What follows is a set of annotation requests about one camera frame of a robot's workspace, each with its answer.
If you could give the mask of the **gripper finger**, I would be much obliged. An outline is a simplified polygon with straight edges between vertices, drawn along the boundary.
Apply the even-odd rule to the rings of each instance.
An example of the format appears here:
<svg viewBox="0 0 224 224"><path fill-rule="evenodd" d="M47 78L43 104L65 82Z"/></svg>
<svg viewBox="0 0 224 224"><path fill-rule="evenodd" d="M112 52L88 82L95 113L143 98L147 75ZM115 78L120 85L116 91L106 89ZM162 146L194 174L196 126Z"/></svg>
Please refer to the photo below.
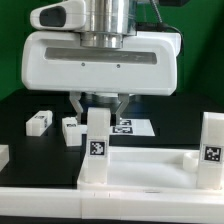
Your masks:
<svg viewBox="0 0 224 224"><path fill-rule="evenodd" d="M126 107L129 104L129 95L128 94L119 94L118 100L120 102L115 114L116 114L116 123L120 123L121 114L124 112Z"/></svg>
<svg viewBox="0 0 224 224"><path fill-rule="evenodd" d="M81 100L81 93L80 92L74 92L71 91L70 95L69 95L69 100L76 112L76 118L77 118L77 122L79 124L82 123L82 115L84 113L83 107L80 103Z"/></svg>

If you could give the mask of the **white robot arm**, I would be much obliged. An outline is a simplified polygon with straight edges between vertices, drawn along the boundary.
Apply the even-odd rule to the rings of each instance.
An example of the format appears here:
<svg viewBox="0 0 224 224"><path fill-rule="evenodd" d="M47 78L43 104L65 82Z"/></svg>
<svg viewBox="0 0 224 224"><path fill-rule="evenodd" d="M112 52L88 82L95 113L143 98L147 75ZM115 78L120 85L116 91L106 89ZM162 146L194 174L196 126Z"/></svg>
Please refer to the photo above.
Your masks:
<svg viewBox="0 0 224 224"><path fill-rule="evenodd" d="M139 0L62 0L33 10L22 82L67 91L78 116L82 93L116 97L120 116L131 95L169 96L177 88L182 37L164 23L136 22Z"/></svg>

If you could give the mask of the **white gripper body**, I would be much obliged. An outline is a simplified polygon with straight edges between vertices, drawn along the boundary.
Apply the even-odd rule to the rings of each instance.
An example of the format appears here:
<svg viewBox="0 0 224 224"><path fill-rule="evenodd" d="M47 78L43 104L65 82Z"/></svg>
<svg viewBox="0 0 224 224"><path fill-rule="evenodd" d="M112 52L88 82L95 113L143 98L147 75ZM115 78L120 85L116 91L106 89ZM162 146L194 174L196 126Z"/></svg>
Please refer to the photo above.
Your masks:
<svg viewBox="0 0 224 224"><path fill-rule="evenodd" d="M38 31L24 45L22 82L32 90L170 95L180 45L178 33L140 32L121 49L85 48L77 33Z"/></svg>

